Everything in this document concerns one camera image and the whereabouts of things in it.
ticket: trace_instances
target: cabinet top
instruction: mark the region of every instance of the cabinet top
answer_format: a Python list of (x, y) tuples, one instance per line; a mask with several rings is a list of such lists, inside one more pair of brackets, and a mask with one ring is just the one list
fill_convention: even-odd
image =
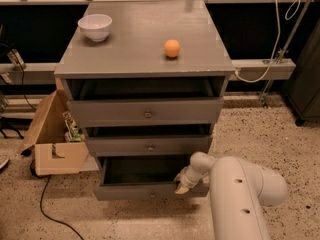
[[(76, 30), (55, 75), (122, 78), (230, 75), (231, 59), (203, 1), (92, 2), (85, 13), (107, 14), (112, 30), (95, 43)], [(164, 44), (180, 43), (168, 59)]]

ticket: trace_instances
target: gray cabinet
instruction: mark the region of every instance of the gray cabinet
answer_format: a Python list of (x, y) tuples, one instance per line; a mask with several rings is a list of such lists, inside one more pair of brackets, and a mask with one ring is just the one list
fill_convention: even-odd
[[(97, 199), (206, 196), (203, 182), (174, 193), (192, 153), (209, 151), (234, 71), (205, 4), (103, 2), (86, 13), (111, 16), (112, 33), (92, 43), (77, 30), (55, 76), (101, 168)], [(173, 37), (172, 60), (162, 46)]]
[(298, 115), (304, 120), (320, 120), (320, 20), (303, 48), (297, 66), (284, 85), (284, 92)]

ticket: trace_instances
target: black cable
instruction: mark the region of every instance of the black cable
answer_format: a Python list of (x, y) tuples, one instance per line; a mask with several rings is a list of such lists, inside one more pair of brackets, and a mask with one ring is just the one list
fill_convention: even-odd
[(46, 218), (48, 218), (49, 220), (52, 220), (52, 221), (54, 221), (54, 222), (57, 222), (57, 223), (60, 223), (60, 224), (62, 224), (62, 225), (67, 226), (68, 228), (70, 228), (71, 230), (73, 230), (73, 232), (75, 232), (75, 233), (79, 236), (79, 238), (80, 238), (81, 240), (84, 240), (83, 237), (82, 237), (73, 227), (71, 227), (69, 224), (67, 224), (67, 223), (65, 223), (65, 222), (63, 222), (63, 221), (59, 221), (59, 220), (53, 219), (53, 218), (51, 218), (50, 216), (48, 216), (47, 214), (44, 213), (43, 208), (42, 208), (42, 201), (43, 201), (43, 196), (44, 196), (44, 193), (45, 193), (45, 191), (46, 191), (46, 189), (47, 189), (47, 186), (48, 186), (48, 184), (49, 184), (50, 179), (51, 179), (51, 175), (48, 176), (47, 183), (46, 183), (46, 185), (45, 185), (45, 187), (44, 187), (44, 189), (43, 189), (43, 191), (42, 191), (42, 195), (41, 195), (40, 210), (41, 210), (42, 214), (43, 214)]
[[(10, 50), (10, 47), (9, 47), (8, 45), (6, 45), (6, 44), (0, 43), (0, 45), (4, 46), (4, 47), (6, 47), (7, 49)], [(21, 68), (21, 70), (22, 70), (21, 85), (23, 86), (23, 81), (24, 81), (24, 68), (22, 67), (22, 65), (21, 65), (21, 63), (20, 63), (17, 55), (16, 55), (14, 52), (13, 52), (13, 55), (14, 55), (14, 57), (16, 57), (16, 59), (17, 59), (17, 61), (18, 61), (18, 63), (19, 63), (19, 66), (20, 66), (20, 68)], [(28, 105), (29, 105), (34, 111), (36, 111), (37, 109), (30, 104), (30, 102), (29, 102), (29, 100), (27, 99), (27, 97), (26, 97), (25, 94), (23, 94), (23, 97), (24, 97), (24, 99), (26, 100), (26, 102), (28, 103)]]

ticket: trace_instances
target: speckled floor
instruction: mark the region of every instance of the speckled floor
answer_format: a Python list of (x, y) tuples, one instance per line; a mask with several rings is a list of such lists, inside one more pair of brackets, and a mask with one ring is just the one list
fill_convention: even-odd
[[(291, 109), (277, 94), (267, 97), (268, 109), (251, 98), (227, 97), (210, 153), (246, 158), (284, 175), (287, 200), (264, 209), (273, 240), (320, 239), (320, 123), (297, 127)], [(41, 214), (47, 178), (31, 175), (32, 157), (16, 154), (20, 140), (7, 133), (8, 139), (0, 135), (0, 154), (10, 157), (0, 173), (0, 239), (78, 239)], [(208, 197), (99, 202), (92, 192), (99, 181), (98, 172), (52, 176), (45, 212), (71, 224), (84, 239), (214, 239)]]

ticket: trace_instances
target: box flap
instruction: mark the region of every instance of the box flap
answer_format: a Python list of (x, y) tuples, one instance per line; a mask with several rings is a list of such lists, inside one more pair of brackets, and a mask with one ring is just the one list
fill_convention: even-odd
[(30, 127), (18, 148), (18, 153), (38, 143), (65, 142), (66, 125), (62, 116), (63, 112), (65, 108), (57, 92), (44, 98), (39, 103)]
[(35, 145), (35, 170), (37, 175), (79, 173), (88, 155), (84, 142)]

